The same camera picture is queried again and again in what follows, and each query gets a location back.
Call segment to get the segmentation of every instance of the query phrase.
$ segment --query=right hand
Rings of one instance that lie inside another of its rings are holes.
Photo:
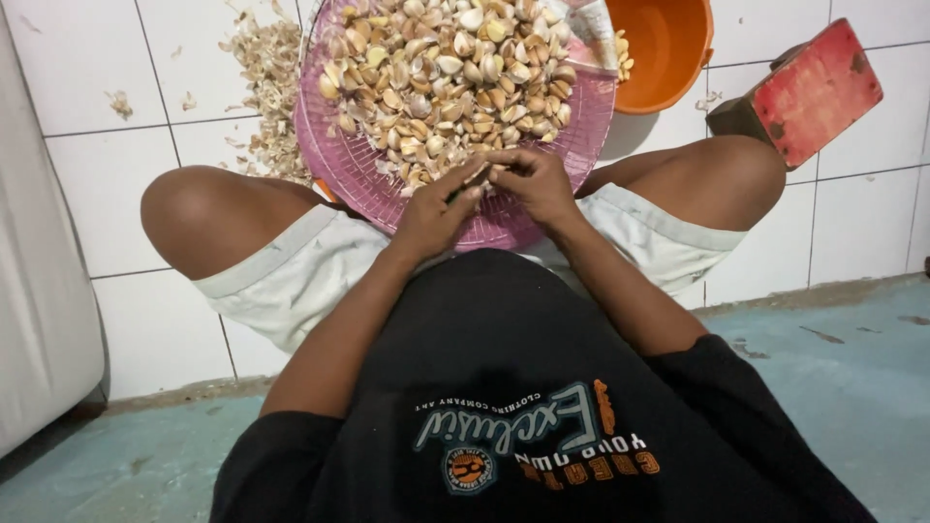
[[[487,161],[508,170],[494,170],[488,180],[517,195],[530,218],[546,230],[582,219],[562,158],[533,149],[508,149],[487,154]]]

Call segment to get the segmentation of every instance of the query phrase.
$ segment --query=logo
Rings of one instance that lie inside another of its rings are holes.
[[[494,483],[494,460],[481,449],[452,449],[445,455],[445,481],[453,494],[475,494]]]

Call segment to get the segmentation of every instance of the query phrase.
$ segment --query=hand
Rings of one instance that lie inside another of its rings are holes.
[[[474,212],[481,199],[481,188],[472,187],[447,204],[446,200],[470,176],[485,164],[482,155],[475,155],[465,165],[449,170],[437,181],[417,189],[404,209],[397,232],[389,248],[397,255],[419,265],[442,254],[455,245],[458,229]]]
[[[551,231],[584,216],[575,203],[572,184],[562,158],[533,149],[509,149],[488,153],[487,161],[508,166],[492,170],[488,180],[517,195],[530,218]]]

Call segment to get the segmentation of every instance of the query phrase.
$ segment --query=left hand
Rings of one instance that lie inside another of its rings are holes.
[[[474,212],[482,191],[472,187],[458,194],[452,203],[445,201],[484,163],[485,157],[476,154],[465,165],[417,189],[407,202],[389,249],[419,265],[452,248],[459,227]]]

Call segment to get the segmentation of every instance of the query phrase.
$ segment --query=knee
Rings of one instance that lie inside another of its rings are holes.
[[[149,184],[139,213],[142,228],[156,248],[162,234],[196,229],[208,220],[228,175],[218,168],[191,166],[169,170]]]
[[[771,208],[785,189],[785,160],[771,146],[754,138],[729,135],[707,140],[721,159],[721,176],[750,201]]]

